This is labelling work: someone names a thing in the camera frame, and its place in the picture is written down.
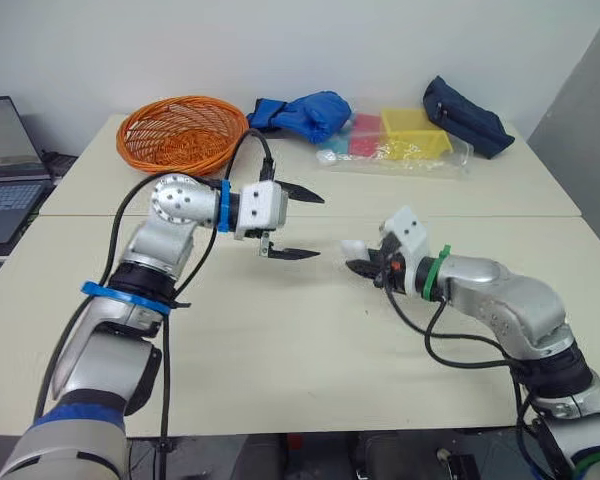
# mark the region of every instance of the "laptop screen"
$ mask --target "laptop screen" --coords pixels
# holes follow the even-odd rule
[[[49,178],[9,97],[0,97],[0,180]]]

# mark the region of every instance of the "green ring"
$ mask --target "green ring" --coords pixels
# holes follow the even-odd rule
[[[424,282],[424,289],[422,290],[422,298],[427,301],[431,301],[431,287],[433,287],[433,282],[435,282],[436,277],[438,276],[438,270],[440,270],[440,265],[442,265],[442,261],[449,256],[451,253],[451,245],[445,245],[438,258],[436,258],[429,269],[429,274],[427,275],[427,280]]]
[[[600,452],[586,456],[576,464],[575,470],[573,471],[573,478],[580,478],[580,475],[582,475],[585,470],[598,462],[600,462]]]

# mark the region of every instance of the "blue bag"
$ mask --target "blue bag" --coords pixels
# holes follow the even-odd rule
[[[350,116],[349,104],[337,93],[318,92],[291,103],[259,98],[247,120],[250,127],[258,130],[285,128],[311,143],[322,143],[339,131]]]
[[[422,98],[432,123],[473,145],[476,152],[493,158],[515,140],[504,131],[500,118],[470,102],[436,77]]]

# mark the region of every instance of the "laptop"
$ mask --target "laptop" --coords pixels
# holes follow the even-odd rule
[[[0,244],[20,230],[51,177],[10,97],[0,97]]]

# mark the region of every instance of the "blue padding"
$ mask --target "blue padding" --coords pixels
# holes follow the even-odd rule
[[[335,92],[318,92],[291,103],[260,98],[255,111],[247,115],[249,126],[284,128],[322,143],[335,134],[351,116],[351,108]]]
[[[286,104],[287,102],[282,102],[280,100],[259,98],[256,102],[255,111],[247,115],[249,126],[251,128],[271,128],[271,119],[280,112]]]
[[[101,287],[94,282],[85,282],[85,284],[82,286],[82,293],[86,293],[87,295],[92,295],[94,297],[108,297],[115,300],[122,300],[123,302],[133,303],[134,305],[148,308],[149,310],[162,313],[163,315],[169,315],[171,312],[171,308],[164,303],[154,302],[153,300],[148,300],[144,297],[132,295],[127,292],[121,292],[112,288]]]
[[[124,431],[124,418],[121,412],[95,403],[74,403],[54,407],[45,416],[36,420],[32,428],[58,420],[99,420],[112,423]]]
[[[222,190],[220,190],[220,221],[218,222],[218,231],[222,233],[229,231],[230,191],[231,184],[229,180],[222,180]]]

